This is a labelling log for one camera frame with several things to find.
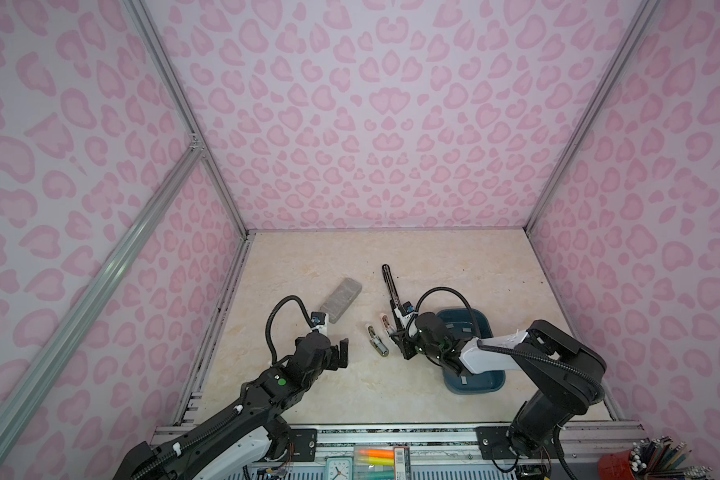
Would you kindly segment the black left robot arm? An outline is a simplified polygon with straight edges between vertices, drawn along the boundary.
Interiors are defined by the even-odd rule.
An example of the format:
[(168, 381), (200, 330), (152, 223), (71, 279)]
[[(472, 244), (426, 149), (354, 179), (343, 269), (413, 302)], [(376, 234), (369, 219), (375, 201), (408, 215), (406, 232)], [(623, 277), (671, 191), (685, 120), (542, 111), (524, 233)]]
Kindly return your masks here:
[[(274, 319), (287, 303), (298, 305), (309, 332), (295, 339), (293, 353), (280, 358), (272, 339)], [(293, 430), (282, 414), (299, 403), (326, 370), (348, 366), (349, 341), (327, 336), (330, 315), (308, 313), (303, 301), (280, 300), (265, 323), (271, 365), (242, 384), (237, 399), (186, 433), (155, 447), (142, 442), (125, 454), (116, 479), (226, 479), (248, 473), (257, 462), (274, 465), (282, 477), (291, 463), (314, 457), (315, 435)]]

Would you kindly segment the black long stapler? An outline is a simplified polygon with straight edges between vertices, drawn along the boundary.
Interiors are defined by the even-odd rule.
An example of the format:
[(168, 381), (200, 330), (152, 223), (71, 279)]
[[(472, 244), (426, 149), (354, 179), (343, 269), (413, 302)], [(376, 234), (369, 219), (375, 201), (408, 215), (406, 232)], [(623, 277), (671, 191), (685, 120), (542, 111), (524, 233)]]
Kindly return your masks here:
[(401, 306), (399, 294), (396, 288), (396, 285), (394, 283), (394, 278), (391, 273), (391, 268), (388, 264), (383, 264), (381, 267), (382, 270), (382, 276), (383, 280), (385, 282), (385, 285), (387, 287), (387, 290), (390, 295), (390, 305), (391, 309), (395, 310)]

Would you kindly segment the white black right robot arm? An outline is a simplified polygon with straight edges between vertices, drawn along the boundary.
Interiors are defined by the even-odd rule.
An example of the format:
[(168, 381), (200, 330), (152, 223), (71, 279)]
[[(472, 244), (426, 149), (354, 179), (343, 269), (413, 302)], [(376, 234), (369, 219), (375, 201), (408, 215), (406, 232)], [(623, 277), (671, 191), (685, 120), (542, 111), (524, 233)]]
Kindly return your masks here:
[[(603, 401), (605, 361), (552, 323), (539, 319), (513, 335), (484, 337), (476, 311), (453, 288), (432, 288), (415, 305), (402, 302), (392, 283), (388, 290), (394, 324), (387, 332), (405, 359), (421, 355), (458, 379), (521, 371), (536, 387), (506, 430), (486, 439), (488, 457), (495, 451), (517, 459), (554, 451), (561, 458), (562, 427)], [(441, 316), (422, 310), (423, 301), (439, 292), (462, 302), (469, 320), (468, 336), (455, 333)]]

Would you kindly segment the white mini stapler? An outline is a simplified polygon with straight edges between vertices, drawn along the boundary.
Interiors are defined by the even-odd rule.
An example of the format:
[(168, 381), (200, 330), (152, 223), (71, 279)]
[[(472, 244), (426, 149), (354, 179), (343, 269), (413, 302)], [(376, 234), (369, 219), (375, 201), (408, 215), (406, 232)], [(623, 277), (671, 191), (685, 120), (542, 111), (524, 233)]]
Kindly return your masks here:
[(381, 337), (376, 332), (376, 329), (373, 325), (367, 324), (366, 325), (366, 332), (369, 337), (369, 342), (373, 349), (381, 356), (381, 357), (387, 357), (389, 355), (389, 349), (388, 347), (383, 343)]

